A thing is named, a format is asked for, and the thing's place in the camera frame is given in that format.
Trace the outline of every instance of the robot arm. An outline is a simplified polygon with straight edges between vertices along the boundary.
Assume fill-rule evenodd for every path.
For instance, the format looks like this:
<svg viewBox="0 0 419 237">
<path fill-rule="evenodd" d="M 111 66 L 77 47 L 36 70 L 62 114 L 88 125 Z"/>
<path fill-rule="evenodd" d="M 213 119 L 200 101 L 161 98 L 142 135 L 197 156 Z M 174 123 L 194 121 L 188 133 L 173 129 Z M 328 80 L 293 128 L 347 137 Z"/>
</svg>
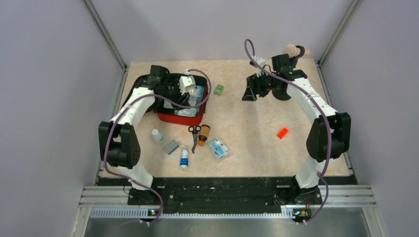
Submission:
<svg viewBox="0 0 419 237">
<path fill-rule="evenodd" d="M 180 77 L 179 87 L 166 87 L 164 82 L 167 74 L 168 70 L 166 68 L 153 65 L 147 79 L 140 80 L 138 85 L 134 85 L 121 110 L 109 122 L 101 122 L 99 125 L 99 146 L 103 160 L 110 129 L 120 114 L 124 113 L 127 109 L 122 118 L 117 122 L 114 133 L 112 134 L 107 162 L 110 166 L 116 167 L 122 174 L 130 177 L 131 180 L 129 181 L 132 187 L 137 190 L 145 190 L 145 188 L 135 184 L 132 180 L 146 187 L 151 187 L 153 176 L 139 162 L 141 148 L 135 134 L 135 128 L 138 126 L 144 114 L 155 104 L 156 99 L 154 96 L 148 96 L 135 103 L 132 102 L 140 96 L 148 94 L 167 96 L 168 90 L 177 90 L 178 95 L 187 97 L 187 94 L 195 88 L 195 80 L 193 76 L 189 75 L 189 72 L 186 72 L 184 76 Z"/>
<path fill-rule="evenodd" d="M 312 127 L 306 141 L 308 157 L 303 168 L 293 177 L 291 184 L 291 196 L 295 201 L 303 201 L 308 195 L 314 192 L 319 183 L 318 172 L 324 169 L 327 153 L 327 130 L 320 111 L 313 104 L 310 98 L 314 99 L 321 107 L 331 127 L 332 152 L 331 159 L 338 158 L 343 152 L 349 149 L 350 123 L 348 113 L 339 113 L 332 108 L 314 90 L 307 75 L 302 70 L 294 70 L 298 58 L 306 55 L 308 51 L 302 46 L 287 45 L 284 54 L 272 57 L 272 68 L 274 74 L 304 89 L 308 94 L 303 93 L 288 83 L 279 81 L 263 73 L 258 67 L 256 73 L 247 77 L 247 88 L 242 97 L 243 101 L 255 101 L 259 97 L 266 96 L 271 90 L 275 98 L 289 100 L 293 98 L 298 102 L 301 109 L 307 115 Z M 255 62 L 263 67 L 265 61 L 253 57 Z"/>
</svg>

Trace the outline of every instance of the table top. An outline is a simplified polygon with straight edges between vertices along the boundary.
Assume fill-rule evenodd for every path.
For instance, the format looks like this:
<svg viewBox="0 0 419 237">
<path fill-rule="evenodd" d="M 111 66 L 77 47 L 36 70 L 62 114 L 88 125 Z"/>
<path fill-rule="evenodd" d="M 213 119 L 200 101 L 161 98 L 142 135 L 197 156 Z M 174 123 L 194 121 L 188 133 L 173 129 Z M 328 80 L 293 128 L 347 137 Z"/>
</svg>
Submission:
<svg viewBox="0 0 419 237">
<path fill-rule="evenodd" d="M 155 177 L 258 177 L 293 176 L 302 167 L 308 152 L 306 139 L 311 124 L 293 99 L 279 101 L 270 93 L 255 102 L 241 100 L 246 89 L 246 77 L 255 73 L 248 60 L 164 61 L 132 62 L 123 91 L 126 99 L 135 80 L 149 74 L 151 65 L 161 65 L 171 73 L 185 69 L 200 69 L 211 80 L 212 91 L 207 102 L 202 124 L 211 127 L 209 140 L 218 137 L 233 153 L 220 162 L 211 153 L 208 143 L 197 146 L 189 153 L 189 167 L 181 170 L 180 148 L 171 155 L 164 152 L 164 145 L 154 143 L 151 135 L 158 129 L 165 144 L 172 139 L 180 145 L 193 146 L 188 126 L 160 121 L 153 112 L 146 113 L 136 128 L 141 146 L 140 162 Z M 316 64 L 312 58 L 299 59 L 296 66 L 308 76 L 314 89 L 325 98 Z M 217 84 L 223 85 L 220 96 L 213 93 Z M 278 132 L 286 127 L 289 132 L 283 139 Z M 329 165 L 326 175 L 349 175 L 343 155 Z M 105 171 L 102 177 L 109 177 Z"/>
</svg>

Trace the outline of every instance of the green sponge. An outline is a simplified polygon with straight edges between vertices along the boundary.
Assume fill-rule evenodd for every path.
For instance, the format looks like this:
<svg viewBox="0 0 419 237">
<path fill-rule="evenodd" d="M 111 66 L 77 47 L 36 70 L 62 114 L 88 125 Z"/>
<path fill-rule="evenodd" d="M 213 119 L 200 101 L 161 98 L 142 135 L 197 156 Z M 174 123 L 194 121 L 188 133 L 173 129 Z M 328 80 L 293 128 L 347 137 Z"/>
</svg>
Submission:
<svg viewBox="0 0 419 237">
<path fill-rule="evenodd" d="M 221 93 L 222 93 L 223 89 L 224 89 L 224 86 L 222 86 L 222 85 L 217 85 L 217 87 L 216 87 L 216 88 L 215 88 L 215 90 L 214 90 L 214 94 L 216 94 L 216 95 L 221 95 Z"/>
</svg>

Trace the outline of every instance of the wall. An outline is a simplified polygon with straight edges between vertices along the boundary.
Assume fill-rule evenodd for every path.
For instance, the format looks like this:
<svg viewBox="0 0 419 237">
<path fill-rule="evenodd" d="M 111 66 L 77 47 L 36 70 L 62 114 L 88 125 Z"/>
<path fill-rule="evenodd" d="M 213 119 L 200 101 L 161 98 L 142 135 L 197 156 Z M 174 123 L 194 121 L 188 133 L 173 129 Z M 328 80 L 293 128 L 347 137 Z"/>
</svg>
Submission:
<svg viewBox="0 0 419 237">
<path fill-rule="evenodd" d="M 68 236 L 122 75 L 81 0 L 0 3 L 1 236 Z"/>
<path fill-rule="evenodd" d="M 93 0 L 127 62 L 246 59 L 301 44 L 320 59 L 351 0 Z"/>
<path fill-rule="evenodd" d="M 363 1 L 325 65 L 351 158 L 391 236 L 417 236 L 419 2 Z"/>
</svg>

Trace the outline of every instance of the bottle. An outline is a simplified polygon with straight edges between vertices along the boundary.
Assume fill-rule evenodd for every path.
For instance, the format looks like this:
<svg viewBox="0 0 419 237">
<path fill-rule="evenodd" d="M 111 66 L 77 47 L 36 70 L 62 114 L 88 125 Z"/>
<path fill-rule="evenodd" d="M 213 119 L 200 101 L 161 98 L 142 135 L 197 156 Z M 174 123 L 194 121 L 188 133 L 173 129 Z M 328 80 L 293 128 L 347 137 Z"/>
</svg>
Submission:
<svg viewBox="0 0 419 237">
<path fill-rule="evenodd" d="M 188 168 L 189 149 L 188 146 L 180 147 L 180 168 L 186 170 Z"/>
<path fill-rule="evenodd" d="M 201 147 L 205 144 L 205 141 L 208 139 L 208 135 L 210 134 L 210 129 L 211 127 L 206 125 L 206 124 L 202 124 L 201 126 L 201 132 L 199 133 L 199 141 L 198 141 L 198 145 L 200 145 Z"/>
<path fill-rule="evenodd" d="M 151 135 L 153 135 L 153 140 L 158 145 L 161 145 L 165 142 L 165 138 L 163 137 L 163 135 L 157 129 L 153 129 L 153 131 L 151 131 Z"/>
</svg>

